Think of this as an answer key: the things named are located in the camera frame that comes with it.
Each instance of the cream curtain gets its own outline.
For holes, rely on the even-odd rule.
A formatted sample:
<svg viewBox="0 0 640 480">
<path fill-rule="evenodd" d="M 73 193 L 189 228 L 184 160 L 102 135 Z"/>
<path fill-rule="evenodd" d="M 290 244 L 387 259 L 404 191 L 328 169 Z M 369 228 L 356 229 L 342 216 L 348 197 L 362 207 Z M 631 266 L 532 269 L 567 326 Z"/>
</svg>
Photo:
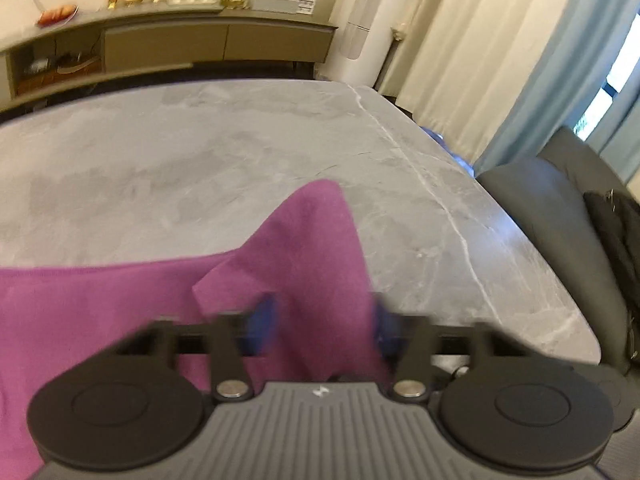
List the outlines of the cream curtain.
<svg viewBox="0 0 640 480">
<path fill-rule="evenodd" d="M 422 0 L 380 92 L 473 163 L 507 116 L 567 0 Z"/>
</svg>

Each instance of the white air conditioner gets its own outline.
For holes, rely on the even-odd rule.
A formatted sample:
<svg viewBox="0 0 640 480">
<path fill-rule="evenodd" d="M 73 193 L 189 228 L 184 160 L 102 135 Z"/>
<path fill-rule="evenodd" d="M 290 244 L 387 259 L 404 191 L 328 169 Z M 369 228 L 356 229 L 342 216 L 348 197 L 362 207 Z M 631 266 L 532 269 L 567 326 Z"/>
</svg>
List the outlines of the white air conditioner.
<svg viewBox="0 0 640 480">
<path fill-rule="evenodd" d="M 406 1 L 336 0 L 330 21 L 338 29 L 318 75 L 373 86 L 393 41 L 391 27 Z"/>
</svg>

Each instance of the black circular disc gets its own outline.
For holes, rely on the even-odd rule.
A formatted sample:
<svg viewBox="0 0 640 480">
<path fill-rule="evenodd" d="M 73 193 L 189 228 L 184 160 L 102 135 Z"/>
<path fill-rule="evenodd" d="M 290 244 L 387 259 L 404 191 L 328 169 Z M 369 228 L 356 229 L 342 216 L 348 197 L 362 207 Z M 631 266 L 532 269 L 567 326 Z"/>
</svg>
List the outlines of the black circular disc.
<svg viewBox="0 0 640 480">
<path fill-rule="evenodd" d="M 80 365 L 31 399 L 27 423 L 40 453 L 92 471 L 140 467 L 190 440 L 203 417 L 198 389 L 146 356 Z"/>
<path fill-rule="evenodd" d="M 613 412 L 593 383 L 568 368 L 494 358 L 443 392 L 440 418 L 474 455 L 510 469 L 562 472 L 594 460 Z"/>
</svg>

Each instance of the gray marble tabletop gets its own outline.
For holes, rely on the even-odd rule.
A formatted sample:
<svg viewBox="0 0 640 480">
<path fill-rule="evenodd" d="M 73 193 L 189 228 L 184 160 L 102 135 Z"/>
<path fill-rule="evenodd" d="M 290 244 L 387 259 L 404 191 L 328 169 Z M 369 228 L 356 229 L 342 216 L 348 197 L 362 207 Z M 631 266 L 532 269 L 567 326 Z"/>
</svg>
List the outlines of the gray marble tabletop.
<svg viewBox="0 0 640 480">
<path fill-rule="evenodd" d="M 0 265 L 87 265 L 241 245 L 304 183 L 338 181 L 376 290 L 440 322 L 600 350 L 491 197 L 369 88 L 232 80 L 143 88 L 0 127 Z"/>
</svg>

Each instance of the white logo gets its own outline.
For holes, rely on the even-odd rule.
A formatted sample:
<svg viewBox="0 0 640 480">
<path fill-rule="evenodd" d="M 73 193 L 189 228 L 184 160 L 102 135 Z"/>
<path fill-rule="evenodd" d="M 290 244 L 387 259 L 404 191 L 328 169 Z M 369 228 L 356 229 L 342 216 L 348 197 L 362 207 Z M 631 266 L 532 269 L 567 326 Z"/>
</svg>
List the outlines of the white logo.
<svg viewBox="0 0 640 480">
<path fill-rule="evenodd" d="M 313 392 L 313 394 L 316 397 L 320 397 L 321 399 L 327 395 L 331 393 L 331 390 L 329 388 L 326 388 L 325 386 L 320 386 L 317 390 L 311 390 Z"/>
</svg>

